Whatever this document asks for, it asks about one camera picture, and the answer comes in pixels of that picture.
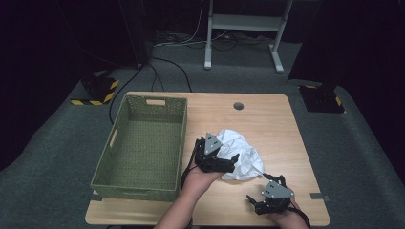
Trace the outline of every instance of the yellow black hazard tape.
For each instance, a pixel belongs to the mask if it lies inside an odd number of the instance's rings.
[[[300,86],[299,90],[309,112],[336,114],[345,112],[342,101],[334,91],[318,94],[316,86]]]
[[[111,99],[113,98],[113,95],[114,95],[114,92],[116,91],[118,82],[119,82],[119,80],[115,80],[111,84],[109,92],[107,92],[107,95],[104,97],[104,99],[94,100],[94,99],[72,98],[71,103],[73,105],[93,105],[93,106],[100,106],[100,105],[108,104],[111,101]]]

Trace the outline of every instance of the crumpled white fabric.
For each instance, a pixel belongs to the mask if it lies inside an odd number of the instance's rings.
[[[223,144],[217,158],[231,159],[239,154],[233,173],[224,174],[222,179],[247,180],[265,172],[259,153],[241,134],[233,130],[221,130],[216,138]]]

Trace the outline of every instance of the green woven basket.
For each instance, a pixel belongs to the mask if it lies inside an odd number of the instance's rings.
[[[186,123],[186,98],[125,95],[90,186],[104,198],[175,200]]]

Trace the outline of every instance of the human hand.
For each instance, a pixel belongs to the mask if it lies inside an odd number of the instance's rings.
[[[183,184],[181,194],[192,198],[200,198],[211,186],[212,182],[221,177],[224,173],[202,171],[195,163],[194,158],[189,166],[190,171]]]
[[[295,198],[290,199],[289,207],[301,210],[300,206],[295,201]],[[303,218],[295,212],[286,210],[282,213],[270,213],[267,215],[274,222],[276,222],[282,229],[308,229]]]

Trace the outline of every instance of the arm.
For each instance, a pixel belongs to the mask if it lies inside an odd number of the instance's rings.
[[[298,203],[295,202],[295,198],[291,198],[289,207],[301,210]],[[304,220],[294,212],[284,211],[283,213],[271,213],[268,214],[268,217],[276,222],[281,229],[308,229]]]
[[[191,220],[191,215],[200,197],[209,189],[212,182],[221,177],[223,173],[205,173],[199,167],[191,164],[191,171],[185,179],[181,194],[167,209],[156,229],[183,229]]]

